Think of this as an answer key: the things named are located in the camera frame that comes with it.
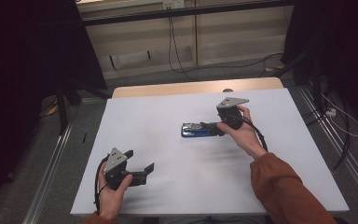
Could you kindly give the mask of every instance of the hand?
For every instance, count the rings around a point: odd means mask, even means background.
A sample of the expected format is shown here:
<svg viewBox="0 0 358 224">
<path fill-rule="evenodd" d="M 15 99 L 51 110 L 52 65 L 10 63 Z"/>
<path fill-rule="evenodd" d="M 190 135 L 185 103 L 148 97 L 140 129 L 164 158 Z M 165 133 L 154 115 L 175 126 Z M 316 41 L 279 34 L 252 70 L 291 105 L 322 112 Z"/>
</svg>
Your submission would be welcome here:
<svg viewBox="0 0 358 224">
<path fill-rule="evenodd" d="M 103 163 L 98 174 L 98 184 L 101 189 L 106 185 L 106 179 L 103 174 L 106 162 Z M 117 190 L 112 190 L 109 187 L 105 187 L 100 190 L 100 217 L 106 220 L 115 220 L 118 218 L 118 214 L 123 204 L 124 192 L 132 181 L 132 175 L 127 175 Z"/>
<path fill-rule="evenodd" d="M 242 111 L 243 116 L 251 120 L 251 114 L 248 108 L 238 105 L 237 108 Z M 258 157 L 267 153 L 267 151 L 260 145 L 255 130 L 246 123 L 243 123 L 238 130 L 230 128 L 225 123 L 217 123 L 217 127 L 225 133 L 228 133 L 237 143 L 237 146 L 246 151 L 248 155 L 257 159 Z"/>
</svg>

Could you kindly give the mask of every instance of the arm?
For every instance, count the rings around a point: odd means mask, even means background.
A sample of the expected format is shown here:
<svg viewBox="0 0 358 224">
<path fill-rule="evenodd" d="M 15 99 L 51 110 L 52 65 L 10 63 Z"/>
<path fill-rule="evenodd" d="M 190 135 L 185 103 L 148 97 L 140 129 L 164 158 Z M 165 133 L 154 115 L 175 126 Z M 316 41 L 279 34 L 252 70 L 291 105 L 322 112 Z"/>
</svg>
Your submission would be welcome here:
<svg viewBox="0 0 358 224">
<path fill-rule="evenodd" d="M 251 120 L 248 108 L 238 106 L 238 109 Z M 245 123 L 238 130 L 224 123 L 218 123 L 217 127 L 255 159 L 251 163 L 252 187 L 275 223 L 336 223 L 293 168 L 261 147 L 252 127 Z"/>
<path fill-rule="evenodd" d="M 105 165 L 106 162 L 103 163 L 98 175 L 101 211 L 94 212 L 84 224 L 118 224 L 117 218 L 123 204 L 124 192 L 132 181 L 132 175 L 127 175 L 118 189 L 112 190 L 106 186 L 107 183 L 103 174 Z"/>
</svg>

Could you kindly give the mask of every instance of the brown sleeve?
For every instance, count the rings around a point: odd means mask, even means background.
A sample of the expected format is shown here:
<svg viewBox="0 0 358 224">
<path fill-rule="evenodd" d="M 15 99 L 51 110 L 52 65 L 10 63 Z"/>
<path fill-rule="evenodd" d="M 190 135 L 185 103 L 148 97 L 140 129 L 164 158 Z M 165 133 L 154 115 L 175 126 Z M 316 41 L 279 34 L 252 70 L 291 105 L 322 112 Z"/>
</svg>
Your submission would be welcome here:
<svg viewBox="0 0 358 224">
<path fill-rule="evenodd" d="M 83 224 L 118 224 L 117 220 L 106 220 L 98 215 L 98 212 L 94 212 Z"/>
<path fill-rule="evenodd" d="M 276 224 L 336 223 L 293 168 L 267 153 L 251 163 L 252 187 Z"/>
</svg>

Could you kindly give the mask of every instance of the white table surface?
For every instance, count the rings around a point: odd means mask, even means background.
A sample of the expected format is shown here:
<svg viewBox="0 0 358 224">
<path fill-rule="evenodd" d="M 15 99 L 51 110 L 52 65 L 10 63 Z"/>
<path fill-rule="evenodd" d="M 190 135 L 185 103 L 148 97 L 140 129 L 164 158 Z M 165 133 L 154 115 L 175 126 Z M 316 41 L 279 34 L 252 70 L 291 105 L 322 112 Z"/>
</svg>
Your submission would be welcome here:
<svg viewBox="0 0 358 224">
<path fill-rule="evenodd" d="M 252 158 L 228 136 L 182 138 L 184 122 L 219 121 L 225 97 L 247 98 L 254 125 L 268 149 L 287 161 L 328 211 L 349 210 L 287 89 L 113 98 L 100 129 L 71 214 L 95 211 L 94 178 L 112 149 L 133 150 L 129 171 L 154 162 L 147 184 L 127 189 L 121 215 L 253 215 L 266 210 L 255 197 Z"/>
</svg>

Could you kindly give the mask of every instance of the cable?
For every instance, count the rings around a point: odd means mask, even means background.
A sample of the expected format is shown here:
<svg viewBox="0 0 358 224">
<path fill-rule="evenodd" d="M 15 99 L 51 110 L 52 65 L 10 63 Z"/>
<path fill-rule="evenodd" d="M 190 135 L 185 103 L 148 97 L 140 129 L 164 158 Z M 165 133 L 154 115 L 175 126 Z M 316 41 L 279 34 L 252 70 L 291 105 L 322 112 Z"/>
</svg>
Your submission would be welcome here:
<svg viewBox="0 0 358 224">
<path fill-rule="evenodd" d="M 323 94 L 322 94 L 322 97 L 328 102 L 330 103 L 330 105 L 332 105 L 333 107 L 335 107 L 337 110 L 339 110 L 340 112 L 342 112 L 343 114 L 345 114 L 346 116 L 348 116 L 350 119 L 352 119 L 353 121 L 355 121 L 358 125 L 358 121 L 356 119 L 354 119 L 351 115 L 347 114 L 346 112 L 342 111 L 340 108 L 338 108 L 338 106 L 336 106 L 335 104 L 333 104 L 331 101 L 329 101 L 327 99 L 327 97 L 325 97 Z M 358 134 L 353 134 L 353 133 L 349 133 L 345 130 L 343 130 L 341 127 L 339 127 L 333 120 L 332 120 L 333 124 L 335 124 L 341 131 L 343 131 L 344 133 L 347 133 L 347 134 L 350 134 L 351 136 L 354 136 L 354 137 L 358 137 Z"/>
<path fill-rule="evenodd" d="M 242 65 L 214 65 L 214 66 L 206 66 L 206 67 L 195 67 L 195 68 L 190 68 L 190 69 L 187 69 L 185 70 L 183 67 L 182 67 L 182 64 L 180 62 L 180 59 L 179 59 L 179 54 L 178 54 L 178 51 L 177 51 L 177 46 L 176 46 L 176 40 L 175 40 L 175 33 L 174 33 L 174 27 L 173 27 L 173 21 L 172 21 L 172 18 L 169 17 L 169 23 L 170 23 L 170 49 L 169 49 L 169 54 L 168 54 L 168 61 L 170 63 L 170 67 L 171 69 L 173 70 L 173 72 L 175 73 L 184 73 L 189 79 L 192 79 L 192 80 L 195 80 L 195 81 L 198 81 L 192 77 L 190 77 L 187 73 L 188 72 L 192 72 L 192 71 L 195 71 L 195 70 L 200 70 L 200 69 L 208 69 L 208 68 L 242 68 L 242 67 L 247 67 L 247 66 L 251 66 L 251 65 L 255 65 L 255 64 L 258 64 L 258 63 L 262 63 L 264 62 L 265 60 L 273 57 L 273 56 L 277 56 L 277 55 L 282 55 L 283 53 L 275 53 L 275 54 L 270 54 L 268 56 L 266 56 L 264 59 L 260 60 L 260 61 L 257 61 L 255 63 L 248 63 L 248 64 L 242 64 Z M 179 62 L 179 66 L 180 66 L 180 70 L 176 70 L 172 67 L 172 62 L 171 62 L 171 46 L 172 46 L 172 39 L 173 39 L 173 44 L 175 46 L 175 52 L 176 52 L 176 57 L 178 59 L 178 62 Z M 266 65 L 264 64 L 264 69 L 263 69 L 263 73 L 260 75 L 262 76 L 264 74 L 264 70 L 266 69 Z"/>
<path fill-rule="evenodd" d="M 100 164 L 98 165 L 98 169 L 97 169 L 97 174 L 95 176 L 95 183 L 94 183 L 94 203 L 95 203 L 95 206 L 97 207 L 97 211 L 100 211 L 100 192 L 101 190 L 103 190 L 103 188 L 106 187 L 103 186 L 100 190 L 98 190 L 98 177 L 99 177 L 99 174 L 100 174 L 100 170 L 101 170 L 101 167 L 103 166 L 103 163 L 107 161 L 107 159 L 109 158 L 109 155 L 107 155 L 105 158 L 103 158 L 100 162 Z"/>
<path fill-rule="evenodd" d="M 347 106 L 346 106 L 345 102 L 342 101 L 342 100 L 341 100 L 341 102 L 342 102 L 342 105 L 344 106 L 344 110 L 347 111 Z M 347 131 L 346 131 L 346 134 L 345 134 L 344 145 L 342 146 L 341 156 L 340 156 L 339 160 L 337 161 L 336 165 L 334 165 L 333 168 L 331 168 L 333 172 L 335 172 L 336 169 L 338 168 L 338 166 L 342 162 L 344 162 L 344 160 L 347 157 L 348 152 L 350 150 L 350 143 L 351 143 L 351 136 L 348 134 L 349 129 L 350 129 L 350 123 L 349 123 L 349 120 L 348 120 L 348 116 L 343 117 L 341 112 L 339 112 L 339 115 L 344 119 Z"/>
<path fill-rule="evenodd" d="M 173 21 L 172 21 L 172 18 L 171 18 L 171 17 L 169 17 L 168 20 L 169 20 L 169 22 L 170 22 L 170 50 L 169 50 L 169 52 L 168 52 L 168 61 L 170 62 L 170 67 L 171 67 L 171 69 L 172 69 L 174 72 L 176 72 L 176 71 L 173 69 L 172 63 L 171 63 L 171 40 L 173 39 L 173 44 L 175 45 L 176 58 L 178 59 L 179 66 L 180 66 L 180 68 L 181 68 L 182 71 L 183 71 L 183 72 L 181 72 L 181 73 L 184 73 L 186 77 L 188 77 L 189 79 L 191 79 L 191 80 L 193 80 L 193 81 L 198 81 L 198 80 L 196 80 L 195 78 L 190 77 L 190 76 L 186 73 L 186 71 L 183 69 L 183 67 L 182 67 L 182 64 L 181 64 L 180 59 L 179 59 L 178 48 L 177 48 L 177 46 L 176 46 L 175 33 L 174 33 L 174 29 L 173 29 Z"/>
<path fill-rule="evenodd" d="M 244 122 L 244 123 L 246 123 L 247 125 L 251 126 L 251 127 L 255 130 L 255 133 L 257 134 L 258 139 L 260 139 L 260 142 L 261 142 L 261 145 L 263 146 L 263 148 L 264 148 L 266 151 L 269 151 L 269 149 L 267 148 L 266 140 L 264 139 L 264 135 L 254 126 L 254 124 L 253 124 L 249 119 L 247 119 L 246 117 L 238 118 L 238 117 L 236 117 L 236 116 L 229 115 L 229 114 L 225 114 L 225 116 L 228 116 L 228 117 L 231 117 L 231 118 L 234 118 L 234 119 L 241 120 L 242 122 Z"/>
<path fill-rule="evenodd" d="M 321 115 L 319 116 L 318 118 L 316 118 L 315 120 L 309 122 L 309 123 L 306 123 L 307 126 L 310 126 L 311 124 L 313 123 L 316 123 L 317 121 L 319 121 L 320 119 L 322 119 L 324 117 L 324 115 Z"/>
<path fill-rule="evenodd" d="M 262 77 L 264 75 L 264 73 L 266 72 L 266 60 L 272 58 L 273 56 L 277 56 L 277 55 L 282 55 L 282 53 L 270 54 L 270 55 L 267 55 L 263 59 L 263 64 L 264 64 L 263 72 L 261 72 L 261 74 L 258 77 Z"/>
</svg>

